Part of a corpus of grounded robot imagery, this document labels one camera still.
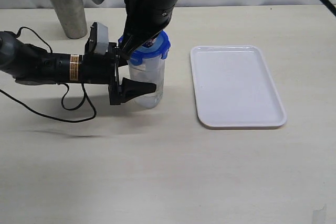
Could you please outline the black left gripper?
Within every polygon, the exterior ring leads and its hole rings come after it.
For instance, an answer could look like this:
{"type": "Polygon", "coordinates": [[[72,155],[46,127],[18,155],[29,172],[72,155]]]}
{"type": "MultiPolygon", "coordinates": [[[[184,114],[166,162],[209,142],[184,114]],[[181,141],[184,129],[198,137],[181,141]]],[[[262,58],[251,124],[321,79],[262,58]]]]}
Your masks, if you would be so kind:
{"type": "Polygon", "coordinates": [[[85,54],[79,66],[79,82],[85,84],[104,84],[108,86],[110,105],[121,105],[142,95],[154,93],[156,84],[119,79],[121,66],[119,48],[115,42],[108,43],[107,51],[93,52],[93,42],[85,44],[85,54]]]}

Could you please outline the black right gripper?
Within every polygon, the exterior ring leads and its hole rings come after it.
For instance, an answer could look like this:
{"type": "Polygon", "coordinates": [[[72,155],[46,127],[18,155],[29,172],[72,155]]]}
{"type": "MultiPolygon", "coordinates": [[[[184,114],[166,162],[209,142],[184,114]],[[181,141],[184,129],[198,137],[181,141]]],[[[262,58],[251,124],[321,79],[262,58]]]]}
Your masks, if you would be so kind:
{"type": "Polygon", "coordinates": [[[135,50],[169,24],[176,0],[125,0],[125,3],[127,19],[117,55],[129,60],[135,50]]]}

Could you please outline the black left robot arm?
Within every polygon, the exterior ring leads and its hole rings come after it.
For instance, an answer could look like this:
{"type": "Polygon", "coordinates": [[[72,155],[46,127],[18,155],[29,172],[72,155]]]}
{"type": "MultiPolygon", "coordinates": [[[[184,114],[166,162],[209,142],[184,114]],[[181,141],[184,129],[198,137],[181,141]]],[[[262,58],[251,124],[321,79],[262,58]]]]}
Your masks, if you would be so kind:
{"type": "Polygon", "coordinates": [[[13,32],[1,32],[1,71],[19,84],[84,83],[107,85],[110,105],[120,105],[154,93],[156,84],[120,79],[118,68],[127,62],[119,58],[116,43],[100,55],[85,45],[84,55],[48,52],[19,41],[13,32]]]}

